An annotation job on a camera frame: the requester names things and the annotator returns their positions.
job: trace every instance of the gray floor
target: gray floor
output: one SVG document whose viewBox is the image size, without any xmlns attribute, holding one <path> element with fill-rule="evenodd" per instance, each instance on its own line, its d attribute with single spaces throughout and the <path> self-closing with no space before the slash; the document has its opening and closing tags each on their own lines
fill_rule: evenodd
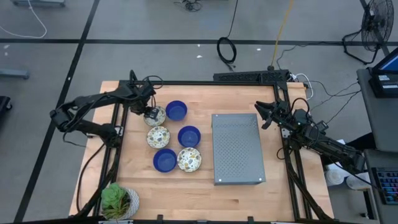
<svg viewBox="0 0 398 224">
<path fill-rule="evenodd" d="M 78 39 L 93 0 L 67 0 L 67 7 L 35 8 L 47 26 L 47 39 Z M 101 0 L 89 39 L 217 39 L 229 30 L 234 0 L 202 1 L 203 8 L 189 13 L 168 1 Z M 232 39 L 274 40 L 289 1 L 240 1 Z M 283 40 L 340 40 L 359 29 L 363 11 L 359 1 L 300 0 L 285 26 Z M 42 29 L 25 7 L 0 2 L 0 26 L 24 35 L 40 35 Z M 0 38 L 12 38 L 0 30 Z M 398 28 L 391 41 L 398 41 Z M 236 71 L 265 70 L 271 62 L 271 45 L 237 45 Z M 283 49 L 291 46 L 280 46 Z M 1 44 L 0 67 L 28 69 L 29 80 L 0 78 L 0 95 L 10 96 L 14 109 L 2 120 L 0 130 L 0 223 L 12 222 L 65 81 L 75 44 Z M 354 53 L 370 58 L 362 47 Z M 376 61 L 382 59 L 380 54 Z M 305 73 L 336 93 L 355 82 L 362 64 L 347 57 L 342 47 L 297 47 L 280 60 L 282 68 Z M 159 75 L 164 80 L 212 80 L 214 73 L 228 72 L 215 45 L 106 45 L 86 44 L 77 65 L 67 99 L 97 93 L 103 80 L 127 79 L 130 69 L 139 78 Z M 327 99 L 314 83 L 310 105 Z M 358 90 L 353 86 L 349 91 Z M 349 97 L 334 98 L 312 113 L 330 119 Z M 370 131 L 360 94 L 331 123 L 328 134 L 350 141 Z M 68 138 L 83 143 L 81 134 Z M 83 151 L 62 142 L 56 131 L 25 221 L 68 215 Z M 343 186 L 330 189 L 336 218 L 348 222 L 377 223 L 359 217 L 365 212 L 361 192 Z"/>
</svg>

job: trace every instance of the potted plant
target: potted plant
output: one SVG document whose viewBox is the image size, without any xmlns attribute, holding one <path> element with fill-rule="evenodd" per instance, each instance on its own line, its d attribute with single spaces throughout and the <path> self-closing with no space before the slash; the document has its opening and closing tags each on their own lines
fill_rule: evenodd
<svg viewBox="0 0 398 224">
<path fill-rule="evenodd" d="M 132 217 L 138 210 L 139 197 L 137 192 L 110 184 L 101 193 L 102 214 L 108 220 L 125 220 Z"/>
</svg>

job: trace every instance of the blue bowl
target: blue bowl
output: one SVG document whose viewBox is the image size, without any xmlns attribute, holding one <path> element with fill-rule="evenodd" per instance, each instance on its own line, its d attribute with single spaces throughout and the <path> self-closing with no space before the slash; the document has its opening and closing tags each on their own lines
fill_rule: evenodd
<svg viewBox="0 0 398 224">
<path fill-rule="evenodd" d="M 181 121 L 187 114 L 188 108 L 184 102 L 175 100 L 166 106 L 166 115 L 173 121 Z"/>
<path fill-rule="evenodd" d="M 159 172 L 170 172 L 177 165 L 177 155 L 171 149 L 161 149 L 154 156 L 154 166 Z"/>
<path fill-rule="evenodd" d="M 185 126 L 178 132 L 178 141 L 183 147 L 195 147 L 200 142 L 200 131 L 194 126 Z"/>
</svg>

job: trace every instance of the perforated metal box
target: perforated metal box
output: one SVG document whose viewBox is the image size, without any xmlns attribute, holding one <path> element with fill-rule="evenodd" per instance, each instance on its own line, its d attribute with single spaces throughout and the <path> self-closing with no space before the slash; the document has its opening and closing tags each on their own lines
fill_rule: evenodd
<svg viewBox="0 0 398 224">
<path fill-rule="evenodd" d="M 213 114 L 211 126 L 215 185 L 265 182 L 256 114 Z"/>
</svg>

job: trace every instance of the wooden tabletop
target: wooden tabletop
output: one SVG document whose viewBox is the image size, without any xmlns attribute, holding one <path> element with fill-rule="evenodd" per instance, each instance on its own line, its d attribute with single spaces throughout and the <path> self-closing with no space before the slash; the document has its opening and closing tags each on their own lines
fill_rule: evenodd
<svg viewBox="0 0 398 224">
<path fill-rule="evenodd" d="M 112 91 L 118 82 L 103 82 L 101 92 Z M 305 98 L 302 83 L 288 83 L 290 101 Z M 258 115 L 266 182 L 258 185 L 214 186 L 213 141 L 211 115 L 215 113 L 256 113 L 255 102 L 273 102 L 274 91 L 270 86 L 179 86 L 165 85 L 156 90 L 157 105 L 166 107 L 173 100 L 181 100 L 188 106 L 183 121 L 166 119 L 163 124 L 171 133 L 167 148 L 179 153 L 183 147 L 178 143 L 177 133 L 186 126 L 196 126 L 201 132 L 201 142 L 196 147 L 202 155 L 200 168 L 187 173 L 178 166 L 169 173 L 154 169 L 153 156 L 156 149 L 146 142 L 151 127 L 142 116 L 129 113 L 124 132 L 121 161 L 117 183 L 134 189 L 140 197 L 140 206 L 133 219 L 154 220 L 163 214 L 165 220 L 220 220 L 245 221 L 253 216 L 255 221 L 293 221 L 292 202 L 285 162 L 276 157 L 282 147 L 279 127 L 272 123 L 267 130 L 260 128 L 263 121 Z M 295 108 L 305 108 L 298 101 Z M 95 111 L 93 121 L 110 123 L 113 106 Z M 82 166 L 102 144 L 99 138 L 89 139 Z M 328 189 L 321 160 L 318 154 L 300 150 L 307 189 L 325 211 L 333 217 Z M 103 162 L 102 150 L 88 165 L 82 180 L 80 207 L 88 201 L 98 186 Z M 301 217 L 304 216 L 300 191 L 297 189 Z M 70 214 L 76 213 L 76 192 Z"/>
</svg>

